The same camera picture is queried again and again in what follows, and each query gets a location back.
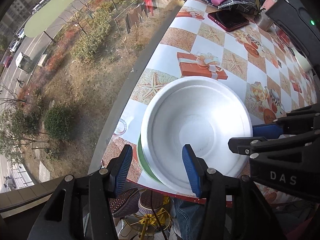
green bowl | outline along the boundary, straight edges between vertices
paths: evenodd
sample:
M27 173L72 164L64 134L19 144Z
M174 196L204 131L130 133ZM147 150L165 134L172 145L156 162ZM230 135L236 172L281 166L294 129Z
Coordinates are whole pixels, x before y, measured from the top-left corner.
M144 157L142 146L141 146L141 135L139 135L139 140L137 144L137 157L138 157L139 164L141 168L145 171L145 173L148 174L150 178L162 184L162 182L159 181L159 179L153 174L152 170L149 167L149 164L147 163Z

white car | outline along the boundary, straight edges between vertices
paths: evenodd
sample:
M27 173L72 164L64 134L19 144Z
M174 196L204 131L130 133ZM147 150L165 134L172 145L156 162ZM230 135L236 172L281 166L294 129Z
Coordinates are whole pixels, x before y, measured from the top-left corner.
M19 48L20 46L20 41L14 41L11 46L10 46L10 51L13 53L13 52L16 52L17 49Z
M18 33L18 38L23 39L26 35L24 34L24 28Z
M40 10L41 5L37 4L33 9L32 9L32 15L34 15L38 10Z

styrofoam bowl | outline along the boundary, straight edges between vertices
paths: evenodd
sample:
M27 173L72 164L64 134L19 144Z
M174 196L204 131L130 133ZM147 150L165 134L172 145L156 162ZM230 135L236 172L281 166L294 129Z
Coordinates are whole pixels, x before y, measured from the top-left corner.
M298 64L300 65L300 67L302 68L302 70L304 71L304 73L308 73L312 67L309 63L309 61L303 56L301 55L297 50L296 48L292 48L295 56L296 56L296 59L297 59L297 62Z
M247 109L224 84L191 76L162 88L149 103L142 120L141 144L156 177L183 194L191 191L182 161L182 147L190 144L197 157L224 175L236 177L247 156L228 148L232 137L251 137Z

table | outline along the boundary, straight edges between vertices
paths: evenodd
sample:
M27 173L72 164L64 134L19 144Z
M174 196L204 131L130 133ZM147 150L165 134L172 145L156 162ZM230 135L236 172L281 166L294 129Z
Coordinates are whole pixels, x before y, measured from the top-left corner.
M249 25L226 33L207 17L213 11L217 9L201 0L186 1L135 86L103 156L103 163L108 164L110 159L118 157L125 144L130 144L134 151L129 180L199 203L203 200L169 189L139 165L137 142L142 118L162 87L182 76L217 79L244 102L252 125L270 123L285 116L287 111L316 103L313 76L303 72L274 27L265 32L248 17ZM249 174L248 165L242 174ZM270 204L295 200L293 196L258 186Z

red car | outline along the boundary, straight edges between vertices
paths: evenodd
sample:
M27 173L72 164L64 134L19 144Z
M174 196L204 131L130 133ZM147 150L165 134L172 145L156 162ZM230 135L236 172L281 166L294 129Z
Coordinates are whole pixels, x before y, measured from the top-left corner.
M4 65L5 67L9 67L10 64L11 64L11 61L12 61L12 56L7 56L7 57L4 59L4 61L3 61L3 65Z

